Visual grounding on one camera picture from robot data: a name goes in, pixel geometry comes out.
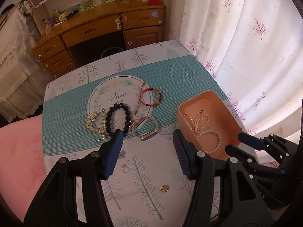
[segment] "pink tray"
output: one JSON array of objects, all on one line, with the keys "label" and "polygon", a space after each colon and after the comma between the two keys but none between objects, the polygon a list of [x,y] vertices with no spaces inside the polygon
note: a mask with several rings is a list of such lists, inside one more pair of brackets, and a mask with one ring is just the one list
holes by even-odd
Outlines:
[{"label": "pink tray", "polygon": [[228,155],[225,153],[225,147],[228,144],[240,145],[237,137],[242,132],[242,129],[220,97],[215,92],[205,91],[182,103],[177,112],[177,120],[185,139],[188,142],[192,142],[198,150],[211,151],[218,144],[218,137],[213,133],[207,133],[197,138],[183,117],[185,113],[189,113],[194,120],[197,113],[201,110],[203,110],[203,115],[209,116],[209,122],[201,132],[215,130],[221,135],[220,147],[211,153],[210,156],[215,159],[226,159]]}]

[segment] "curtain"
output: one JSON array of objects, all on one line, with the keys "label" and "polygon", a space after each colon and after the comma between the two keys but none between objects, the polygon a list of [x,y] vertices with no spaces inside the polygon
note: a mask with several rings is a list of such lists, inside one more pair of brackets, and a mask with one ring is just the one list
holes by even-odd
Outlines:
[{"label": "curtain", "polygon": [[163,2],[166,39],[181,40],[209,71],[248,133],[300,129],[303,20],[291,0]]}]

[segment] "desk drawer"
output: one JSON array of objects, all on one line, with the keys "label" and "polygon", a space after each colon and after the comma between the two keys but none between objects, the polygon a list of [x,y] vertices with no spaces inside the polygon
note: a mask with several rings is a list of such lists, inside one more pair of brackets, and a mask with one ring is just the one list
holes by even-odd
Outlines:
[{"label": "desk drawer", "polygon": [[124,30],[164,24],[164,9],[144,9],[122,13]]},{"label": "desk drawer", "polygon": [[63,50],[65,50],[65,46],[61,41],[61,38],[57,36],[35,49],[33,54],[36,56],[37,60],[43,62]]},{"label": "desk drawer", "polygon": [[59,78],[73,70],[77,69],[77,66],[75,63],[70,63],[66,66],[60,67],[59,69],[52,71],[51,75],[54,76],[54,78]]},{"label": "desk drawer", "polygon": [[55,71],[60,67],[63,67],[69,63],[73,62],[72,57],[70,56],[67,50],[61,51],[58,54],[48,58],[46,61],[43,61],[43,65],[49,72]]},{"label": "desk drawer", "polygon": [[105,16],[79,25],[61,34],[67,47],[74,46],[88,39],[121,30],[119,14]]}]

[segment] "cabinet door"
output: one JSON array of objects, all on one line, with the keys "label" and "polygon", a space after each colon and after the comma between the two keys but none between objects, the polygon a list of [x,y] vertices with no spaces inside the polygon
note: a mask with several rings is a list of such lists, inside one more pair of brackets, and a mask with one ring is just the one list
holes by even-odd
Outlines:
[{"label": "cabinet door", "polygon": [[164,26],[150,26],[124,32],[127,49],[163,41]]}]

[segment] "silver screw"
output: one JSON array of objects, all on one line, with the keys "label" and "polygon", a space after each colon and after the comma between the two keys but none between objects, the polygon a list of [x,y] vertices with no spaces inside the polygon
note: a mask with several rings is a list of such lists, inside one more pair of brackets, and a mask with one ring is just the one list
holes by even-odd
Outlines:
[{"label": "silver screw", "polygon": [[234,163],[234,164],[238,162],[238,159],[235,157],[231,157],[229,160],[231,163]]},{"label": "silver screw", "polygon": [[203,151],[198,151],[197,152],[197,156],[199,157],[204,157],[205,156],[205,153]]},{"label": "silver screw", "polygon": [[94,152],[91,152],[91,157],[98,157],[99,156],[99,152],[98,151],[94,151]]},{"label": "silver screw", "polygon": [[58,162],[59,162],[60,164],[65,163],[65,162],[66,162],[66,157],[61,157],[61,158],[58,160]]}]

